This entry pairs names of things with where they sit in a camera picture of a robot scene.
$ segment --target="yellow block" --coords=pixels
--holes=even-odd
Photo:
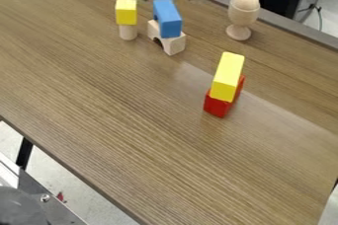
[[[211,85],[212,98],[232,103],[243,64],[243,55],[223,53]]]
[[[136,4],[136,0],[117,0],[115,11],[118,25],[137,24]]]

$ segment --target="toy block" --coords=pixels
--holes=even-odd
[[[217,117],[223,118],[227,115],[229,110],[231,109],[232,103],[220,101],[218,99],[214,99],[210,95],[211,90],[208,90],[205,99],[204,110],[205,112],[211,113]]]
[[[177,54],[186,47],[186,35],[183,32],[181,32],[179,37],[163,38],[160,35],[159,25],[154,20],[148,21],[148,36],[152,40],[159,39],[164,52],[168,55]]]
[[[236,94],[234,96],[232,103],[235,103],[237,101],[238,97],[240,96],[240,93],[243,90],[244,82],[245,82],[245,76],[240,75],[240,78],[239,78],[239,81],[238,81],[238,86],[237,86],[237,89],[236,89]]]
[[[117,0],[115,5],[115,11],[118,25],[137,24],[136,5],[136,0]]]
[[[158,21],[162,38],[178,38],[182,31],[182,18],[172,0],[154,0],[153,17]]]
[[[132,40],[137,37],[136,25],[119,25],[120,38],[124,40]]]
[[[232,103],[243,64],[243,55],[223,53],[211,85],[212,98]]]
[[[212,98],[211,90],[208,90],[206,94],[205,105],[204,105],[205,112],[211,113],[212,115],[215,115],[220,118],[225,117],[227,113],[230,111],[232,105],[237,101],[238,97],[240,96],[240,93],[243,89],[244,81],[245,81],[245,76],[241,75],[238,81],[236,94],[234,96],[234,100],[232,103],[220,101],[218,99]]]

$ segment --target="metal frame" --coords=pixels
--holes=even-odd
[[[26,171],[27,169],[27,165],[30,161],[32,150],[33,143],[24,137],[16,161],[17,166],[19,166],[24,171]]]

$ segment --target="gray floor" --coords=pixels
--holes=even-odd
[[[15,161],[21,140],[20,134],[4,122],[0,122],[1,153]],[[55,195],[62,191],[67,201],[66,205],[88,224],[137,224],[36,147],[27,172]]]
[[[338,37],[338,2],[319,0],[322,7],[323,31]],[[318,14],[313,11],[305,25],[318,29]],[[0,122],[0,152],[15,160],[22,137],[4,122]],[[28,172],[54,194],[63,191],[67,205],[80,217],[93,225],[136,224],[119,209],[48,158],[34,149]]]

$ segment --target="blue rectangular block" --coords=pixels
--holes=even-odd
[[[177,38],[182,31],[182,18],[172,0],[154,0],[154,20],[158,21],[162,38]]]

